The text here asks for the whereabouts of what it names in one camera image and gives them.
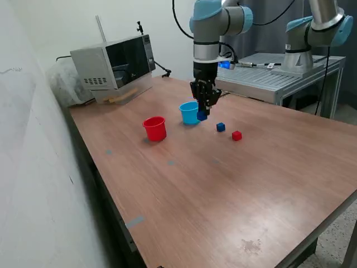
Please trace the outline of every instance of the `red cup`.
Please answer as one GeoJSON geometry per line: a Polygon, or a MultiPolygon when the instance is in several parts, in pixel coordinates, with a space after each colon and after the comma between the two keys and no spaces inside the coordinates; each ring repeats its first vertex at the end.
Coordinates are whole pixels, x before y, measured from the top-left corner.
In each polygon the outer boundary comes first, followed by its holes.
{"type": "Polygon", "coordinates": [[[143,122],[147,137],[150,141],[162,141],[166,138],[165,118],[154,116],[143,122]]]}

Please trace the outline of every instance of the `tiled floor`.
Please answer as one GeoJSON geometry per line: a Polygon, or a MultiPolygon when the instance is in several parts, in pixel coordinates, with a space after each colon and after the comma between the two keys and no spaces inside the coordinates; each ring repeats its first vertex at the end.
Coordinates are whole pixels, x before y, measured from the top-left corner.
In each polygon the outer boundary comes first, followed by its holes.
{"type": "MultiPolygon", "coordinates": [[[[304,112],[315,112],[309,106],[304,112]]],[[[335,120],[357,125],[357,110],[350,106],[338,106],[335,120]]],[[[353,203],[319,238],[316,253],[299,268],[339,268],[343,262],[349,239],[357,219],[357,202],[353,203]]]]}

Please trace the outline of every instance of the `metal table leg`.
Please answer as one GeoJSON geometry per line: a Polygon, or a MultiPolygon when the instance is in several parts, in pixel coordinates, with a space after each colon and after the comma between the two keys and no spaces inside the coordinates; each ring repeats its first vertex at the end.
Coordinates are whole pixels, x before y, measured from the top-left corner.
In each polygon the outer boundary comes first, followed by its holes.
{"type": "Polygon", "coordinates": [[[357,222],[352,233],[351,241],[348,246],[345,260],[341,268],[356,268],[357,267],[357,222]]]}
{"type": "Polygon", "coordinates": [[[335,116],[342,73],[343,68],[340,68],[338,72],[330,74],[326,77],[325,89],[321,103],[321,117],[333,119],[335,116]]]}
{"type": "Polygon", "coordinates": [[[315,239],[315,241],[311,245],[309,245],[304,250],[304,252],[301,253],[299,257],[296,258],[294,262],[289,265],[288,268],[298,268],[304,261],[307,260],[307,258],[309,258],[312,254],[316,252],[316,247],[317,247],[317,239],[315,239]]]}

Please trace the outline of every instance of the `tape mark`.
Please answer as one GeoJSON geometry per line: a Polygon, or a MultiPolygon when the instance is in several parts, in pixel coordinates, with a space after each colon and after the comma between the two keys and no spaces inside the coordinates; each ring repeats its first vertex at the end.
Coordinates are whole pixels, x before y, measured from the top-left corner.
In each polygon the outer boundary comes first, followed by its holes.
{"type": "Polygon", "coordinates": [[[128,223],[125,224],[125,225],[126,225],[127,228],[129,229],[129,228],[132,228],[132,227],[134,227],[135,225],[137,225],[137,224],[139,224],[139,223],[141,223],[141,222],[143,222],[143,221],[144,221],[144,217],[143,217],[143,216],[139,216],[139,217],[135,218],[134,220],[128,222],[128,223]]]}

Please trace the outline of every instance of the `metal rack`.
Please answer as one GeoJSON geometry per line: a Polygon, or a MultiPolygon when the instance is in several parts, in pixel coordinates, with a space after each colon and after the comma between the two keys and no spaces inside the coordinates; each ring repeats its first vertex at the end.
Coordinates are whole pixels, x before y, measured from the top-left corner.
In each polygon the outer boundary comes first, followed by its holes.
{"type": "MultiPolygon", "coordinates": [[[[313,56],[314,60],[322,58],[323,56],[313,56]]],[[[346,57],[330,57],[322,96],[322,117],[333,118],[335,115],[345,60],[346,57]]],[[[283,63],[284,54],[257,53],[240,61],[256,64],[283,63]]],[[[326,66],[326,59],[322,59],[320,63],[326,66]]],[[[309,77],[298,78],[272,74],[272,70],[267,68],[236,66],[234,70],[219,68],[216,86],[234,94],[281,106],[285,98],[317,83],[324,75],[325,68],[309,77]]]]}

